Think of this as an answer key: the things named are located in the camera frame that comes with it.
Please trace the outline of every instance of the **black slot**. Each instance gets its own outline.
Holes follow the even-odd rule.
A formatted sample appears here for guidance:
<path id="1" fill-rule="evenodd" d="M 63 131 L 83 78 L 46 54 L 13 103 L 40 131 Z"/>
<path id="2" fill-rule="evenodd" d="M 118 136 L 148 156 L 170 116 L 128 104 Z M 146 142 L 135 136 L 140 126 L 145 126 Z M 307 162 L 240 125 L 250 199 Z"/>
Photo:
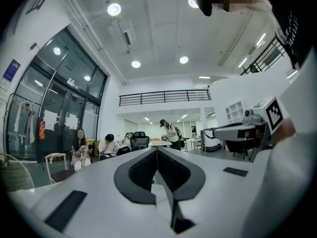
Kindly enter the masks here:
<path id="1" fill-rule="evenodd" d="M 248 171 L 234 168 L 225 168 L 224 171 L 240 177 L 246 177 L 248 173 Z"/>
<path id="2" fill-rule="evenodd" d="M 48 216 L 45 223 L 62 233 L 86 196 L 87 193 L 85 192 L 72 191 Z"/>

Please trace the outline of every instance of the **poster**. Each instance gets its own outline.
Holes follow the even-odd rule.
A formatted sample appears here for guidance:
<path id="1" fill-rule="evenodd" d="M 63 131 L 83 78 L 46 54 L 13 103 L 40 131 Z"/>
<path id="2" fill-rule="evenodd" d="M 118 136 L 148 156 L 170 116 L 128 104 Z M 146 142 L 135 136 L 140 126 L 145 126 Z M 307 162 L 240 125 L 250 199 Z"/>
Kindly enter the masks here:
<path id="1" fill-rule="evenodd" d="M 20 66 L 21 64 L 19 64 L 16 60 L 13 59 L 12 62 L 9 64 L 8 68 L 6 69 L 3 77 L 8 81 L 12 82 L 12 79 L 16 74 L 16 71 L 20 68 Z"/>

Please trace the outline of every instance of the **ceiling light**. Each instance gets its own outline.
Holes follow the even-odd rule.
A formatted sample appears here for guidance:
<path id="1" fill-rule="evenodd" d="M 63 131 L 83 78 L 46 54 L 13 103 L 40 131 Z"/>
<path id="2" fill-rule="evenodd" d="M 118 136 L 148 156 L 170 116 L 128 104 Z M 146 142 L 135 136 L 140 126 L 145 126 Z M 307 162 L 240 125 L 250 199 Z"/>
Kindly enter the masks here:
<path id="1" fill-rule="evenodd" d="M 53 93 L 56 93 L 56 94 L 58 94 L 58 92 L 56 92 L 56 91 L 53 91 L 52 89 L 50 89 L 50 91 L 51 91 L 51 92 L 53 92 Z"/>
<path id="2" fill-rule="evenodd" d="M 238 68 L 240 68 L 240 67 L 246 62 L 246 60 L 248 60 L 248 59 L 247 59 L 247 58 L 244 58 L 243 62 L 239 65 Z"/>
<path id="3" fill-rule="evenodd" d="M 199 6 L 195 3 L 194 0 L 188 0 L 188 3 L 192 8 L 199 8 Z"/>
<path id="4" fill-rule="evenodd" d="M 297 73 L 297 71 L 294 71 L 292 74 L 290 74 L 287 78 L 290 78 L 291 76 L 294 76 Z"/>
<path id="5" fill-rule="evenodd" d="M 43 87 L 43 84 L 42 84 L 42 83 L 40 83 L 39 81 L 34 80 L 34 82 L 35 82 L 35 83 L 37 83 L 37 85 L 38 85 L 38 86 L 42 86 L 42 87 Z"/>
<path id="6" fill-rule="evenodd" d="M 108 9 L 107 9 L 109 15 L 111 16 L 117 16 L 120 14 L 121 12 L 121 6 L 118 5 L 117 3 L 112 3 L 108 6 Z"/>
<path id="7" fill-rule="evenodd" d="M 180 63 L 185 64 L 188 62 L 188 57 L 181 57 L 179 61 Z"/>
<path id="8" fill-rule="evenodd" d="M 140 68 L 140 66 L 141 66 L 141 63 L 139 61 L 133 61 L 132 62 L 132 67 L 137 69 L 137 68 Z"/>
<path id="9" fill-rule="evenodd" d="M 261 43 L 261 41 L 263 40 L 263 38 L 265 37 L 266 34 L 263 34 L 261 39 L 258 41 L 257 46 Z"/>
<path id="10" fill-rule="evenodd" d="M 54 51 L 54 54 L 55 54 L 55 55 L 57 55 L 57 56 L 60 55 L 60 48 L 57 48 L 57 47 L 56 47 L 56 48 L 53 49 L 53 51 Z"/>

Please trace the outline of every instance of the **rattan chair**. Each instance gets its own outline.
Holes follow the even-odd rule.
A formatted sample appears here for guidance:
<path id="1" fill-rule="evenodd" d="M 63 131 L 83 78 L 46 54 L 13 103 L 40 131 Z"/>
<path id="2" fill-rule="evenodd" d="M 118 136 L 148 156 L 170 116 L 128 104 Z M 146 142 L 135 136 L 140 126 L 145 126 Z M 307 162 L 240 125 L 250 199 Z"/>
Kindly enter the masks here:
<path id="1" fill-rule="evenodd" d="M 65 170 L 56 172 L 56 173 L 51 175 L 50 167 L 49 167 L 49 161 L 50 161 L 50 164 L 52 164 L 54 158 L 60 158 L 60 157 L 64 158 Z M 65 153 L 51 153 L 51 154 L 48 154 L 47 156 L 45 156 L 45 162 L 46 162 L 46 168 L 48 170 L 48 175 L 49 175 L 49 179 L 50 179 L 51 183 L 57 183 L 57 182 L 60 182 L 60 181 L 64 181 L 68 177 L 70 177 L 71 175 L 74 174 L 73 171 L 67 169 L 66 154 Z"/>
<path id="2" fill-rule="evenodd" d="M 15 157 L 5 153 L 0 153 L 0 176 L 6 191 L 34 188 L 26 167 Z"/>

